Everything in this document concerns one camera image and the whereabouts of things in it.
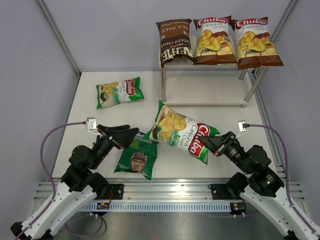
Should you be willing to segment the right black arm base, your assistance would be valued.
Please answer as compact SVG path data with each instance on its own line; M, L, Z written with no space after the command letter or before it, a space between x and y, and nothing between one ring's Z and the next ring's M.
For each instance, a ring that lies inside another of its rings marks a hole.
M209 184L208 188L211 190L213 200L239 200L237 196L233 196L227 188L226 183Z

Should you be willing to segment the green Chuba bag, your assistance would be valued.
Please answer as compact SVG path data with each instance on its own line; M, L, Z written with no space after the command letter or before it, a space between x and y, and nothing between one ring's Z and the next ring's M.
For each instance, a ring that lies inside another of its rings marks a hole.
M144 100L145 96L140 89L140 85L140 77L96 85L96 109L109 108L123 103Z
M209 150L199 138L219 133L215 127L180 114L160 100L154 125L143 138L165 143L207 164Z

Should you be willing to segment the green Real chips bag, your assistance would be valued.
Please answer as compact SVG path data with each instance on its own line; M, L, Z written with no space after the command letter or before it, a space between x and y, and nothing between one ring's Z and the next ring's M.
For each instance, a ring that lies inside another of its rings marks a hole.
M138 132L128 148L122 151L114 173L140 173L151 180L153 167L158 157L158 142L144 139L145 134Z

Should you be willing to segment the brown Chuba bag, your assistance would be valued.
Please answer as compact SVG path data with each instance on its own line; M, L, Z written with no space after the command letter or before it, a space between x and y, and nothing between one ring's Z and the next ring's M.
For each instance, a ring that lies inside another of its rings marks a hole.
M231 19L230 26L235 33L239 70L284 65L271 39L268 17Z
M196 65L236 64L238 61L229 37L231 16L194 19L197 40Z

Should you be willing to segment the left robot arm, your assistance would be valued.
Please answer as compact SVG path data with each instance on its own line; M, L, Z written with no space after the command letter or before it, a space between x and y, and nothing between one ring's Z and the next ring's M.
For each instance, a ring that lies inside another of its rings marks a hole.
M109 182L95 170L113 148L127 149L139 128L128 124L107 127L97 124L92 117L80 121L79 125L84 125L89 133L96 135L92 148L78 145L72 150L68 160L70 165L58 184L49 172L46 173L52 194L28 219L12 224L10 230L15 239L52 240L82 206L94 199L112 199Z

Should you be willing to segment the brown Kettle sea salt bag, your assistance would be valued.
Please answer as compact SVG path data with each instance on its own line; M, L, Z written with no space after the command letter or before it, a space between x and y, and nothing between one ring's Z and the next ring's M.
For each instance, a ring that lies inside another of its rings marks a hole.
M191 19L171 19L157 22L160 38L160 66L172 62L177 58L187 58L195 62L191 40L190 40Z

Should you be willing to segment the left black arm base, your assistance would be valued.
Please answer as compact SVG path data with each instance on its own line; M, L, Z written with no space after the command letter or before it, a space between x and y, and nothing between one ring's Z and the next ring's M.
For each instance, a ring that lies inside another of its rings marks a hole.
M124 185L117 184L109 184L107 188L107 197L111 200L122 200L124 195Z

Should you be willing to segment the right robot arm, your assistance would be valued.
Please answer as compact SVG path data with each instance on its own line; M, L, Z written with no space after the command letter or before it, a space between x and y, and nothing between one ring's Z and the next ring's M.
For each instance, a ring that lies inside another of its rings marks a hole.
M280 232L285 240L318 240L320 227L292 199L289 188L269 165L262 146L248 151L236 135L201 136L199 140L216 156L226 156L240 172L226 183L230 197L241 198L255 207Z

